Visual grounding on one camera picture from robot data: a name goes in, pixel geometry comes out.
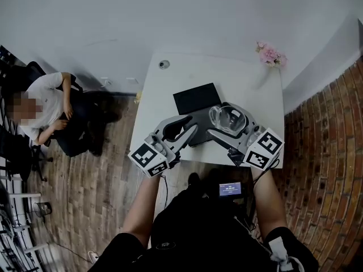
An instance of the brick wall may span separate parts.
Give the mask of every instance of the brick wall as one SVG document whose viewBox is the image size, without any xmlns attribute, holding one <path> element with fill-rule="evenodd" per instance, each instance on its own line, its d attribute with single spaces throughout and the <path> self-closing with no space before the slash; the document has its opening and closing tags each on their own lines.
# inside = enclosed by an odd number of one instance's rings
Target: brick wall
<svg viewBox="0 0 363 272">
<path fill-rule="evenodd" d="M 363 238 L 363 60 L 285 117 L 274 172 L 289 228 L 321 271 L 346 268 Z"/>
</svg>

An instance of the desk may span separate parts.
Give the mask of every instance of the desk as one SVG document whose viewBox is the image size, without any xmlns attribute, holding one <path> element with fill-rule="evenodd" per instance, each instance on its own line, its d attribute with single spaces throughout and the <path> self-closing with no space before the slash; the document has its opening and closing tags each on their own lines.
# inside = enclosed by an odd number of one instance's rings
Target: desk
<svg viewBox="0 0 363 272">
<path fill-rule="evenodd" d="M 168 60 L 170 67 L 160 69 L 159 63 Z M 193 54 L 155 53 L 147 72 L 138 107 L 130 149 L 141 145 L 150 132 L 164 119 L 178 115 L 173 94 L 214 83 L 221 101 L 228 101 L 249 111 L 256 122 L 270 127 L 284 138 L 284 107 L 281 78 L 272 69 L 267 81 L 258 90 L 252 80 L 261 76 L 262 66 L 234 59 Z M 281 150 L 282 168 L 284 150 Z M 227 150 L 209 141 L 196 147 L 187 146 L 180 152 L 181 159 L 205 163 L 233 165 Z"/>
</svg>

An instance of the laptop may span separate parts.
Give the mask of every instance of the laptop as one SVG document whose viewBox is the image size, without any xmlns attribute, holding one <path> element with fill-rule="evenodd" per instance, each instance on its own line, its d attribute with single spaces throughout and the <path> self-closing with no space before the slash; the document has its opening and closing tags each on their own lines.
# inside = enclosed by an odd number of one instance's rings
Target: laptop
<svg viewBox="0 0 363 272">
<path fill-rule="evenodd" d="M 189 146 L 193 147 L 210 141 L 212 138 L 206 130 L 214 126 L 209 119 L 209 110 L 213 106 L 220 107 L 222 105 L 214 84 L 209 83 L 191 88 L 190 90 L 175 93 L 173 96 L 179 114 L 193 116 L 193 119 L 184 128 L 198 123 L 198 131 L 189 142 Z"/>
</svg>

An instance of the white t-shirt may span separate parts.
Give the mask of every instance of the white t-shirt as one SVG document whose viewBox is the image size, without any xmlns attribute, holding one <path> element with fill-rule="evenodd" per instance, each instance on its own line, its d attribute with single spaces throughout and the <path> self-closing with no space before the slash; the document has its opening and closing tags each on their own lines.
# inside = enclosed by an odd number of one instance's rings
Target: white t-shirt
<svg viewBox="0 0 363 272">
<path fill-rule="evenodd" d="M 45 130 L 63 114 L 63 92 L 56 89 L 62 82 L 61 73 L 48 74 L 37 78 L 28 88 L 28 97 L 36 99 L 37 104 L 43 106 L 43 111 L 37 114 L 36 119 L 20 126 L 30 139 L 38 138 L 39 129 Z"/>
</svg>

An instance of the black shirt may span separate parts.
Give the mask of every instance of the black shirt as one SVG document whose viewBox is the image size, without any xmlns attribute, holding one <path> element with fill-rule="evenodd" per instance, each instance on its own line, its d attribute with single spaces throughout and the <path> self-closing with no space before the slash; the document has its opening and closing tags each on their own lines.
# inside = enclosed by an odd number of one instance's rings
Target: black shirt
<svg viewBox="0 0 363 272">
<path fill-rule="evenodd" d="M 318 262 L 292 232 L 280 227 L 266 237 L 264 246 L 281 237 L 288 256 L 299 259 L 305 271 L 318 271 Z M 294 271 L 298 266 L 291 261 Z M 158 270 L 218 268 L 224 271 L 276 271 L 277 262 L 253 239 L 234 205 L 181 192 L 155 219 L 151 249 L 127 233 L 118 234 L 90 272 L 138 268 Z"/>
</svg>

